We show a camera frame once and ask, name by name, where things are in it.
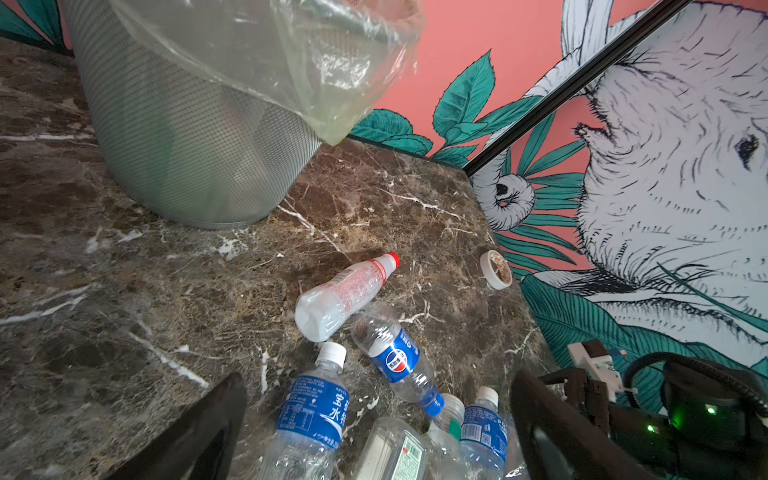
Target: nutrition label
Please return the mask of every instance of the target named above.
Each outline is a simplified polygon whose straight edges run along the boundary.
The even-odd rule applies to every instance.
[[[392,472],[392,480],[416,480],[419,477],[424,448],[413,435],[408,432],[403,433],[405,438],[402,441],[395,470]]]
[[[492,410],[469,406],[464,411],[462,442],[469,440],[485,445],[502,460],[507,458],[507,425]]]
[[[302,375],[291,388],[277,429],[295,432],[336,450],[349,408],[349,393],[341,386]]]
[[[372,283],[384,283],[386,279],[386,275],[382,273],[384,267],[375,260],[370,261],[377,265],[376,270],[351,266],[326,283],[342,300],[344,310],[350,311],[353,305],[368,296],[371,293]]]

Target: pepsi logo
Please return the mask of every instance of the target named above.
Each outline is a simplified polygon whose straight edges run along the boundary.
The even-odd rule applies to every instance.
[[[394,373],[404,372],[408,368],[408,356],[402,350],[393,350],[386,356],[386,368]]]

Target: water bottle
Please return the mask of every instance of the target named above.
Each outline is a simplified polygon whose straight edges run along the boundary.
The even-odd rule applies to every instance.
[[[467,462],[458,441],[462,435],[464,403],[453,395],[442,394],[445,406],[429,423],[428,439],[431,455],[427,468],[428,480],[465,480]]]
[[[339,379],[345,357],[343,346],[325,342],[316,368],[293,382],[258,480],[330,480],[349,408]]]
[[[531,474],[528,466],[525,464],[523,449],[520,446],[520,437],[515,428],[515,419],[511,414],[501,414],[501,418],[507,425],[507,461],[504,465],[504,471],[507,473],[505,478],[514,478],[515,480],[531,480]]]
[[[355,480],[422,480],[429,451],[404,420],[381,417],[373,423],[355,468]]]
[[[442,411],[435,370],[402,329],[392,307],[374,303],[358,313],[352,324],[352,338],[371,357],[398,397],[417,403],[430,417]]]
[[[473,405],[464,411],[462,453],[469,464],[471,480],[499,480],[504,477],[507,456],[507,425],[498,416],[498,393],[482,386]]]
[[[325,342],[346,319],[363,308],[400,266],[397,253],[355,263],[296,301],[296,326],[310,342]]]

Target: brown marble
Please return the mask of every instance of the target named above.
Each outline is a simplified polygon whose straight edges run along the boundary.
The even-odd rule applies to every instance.
[[[250,405],[231,478],[249,478],[292,379],[317,348],[301,292],[395,251],[379,299],[465,402],[505,397],[520,368],[554,366],[519,288],[491,289],[495,247],[465,175],[353,141],[324,146],[268,218],[234,231],[167,222],[104,168],[74,62],[0,39],[0,478],[100,478],[228,372]],[[398,400],[346,328],[352,402],[337,456],[349,477]]]

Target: white plastic bottle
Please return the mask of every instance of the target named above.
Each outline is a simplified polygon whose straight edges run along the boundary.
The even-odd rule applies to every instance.
[[[363,308],[400,266],[397,253],[355,263],[296,301],[296,326],[311,342],[325,342],[346,319]]]

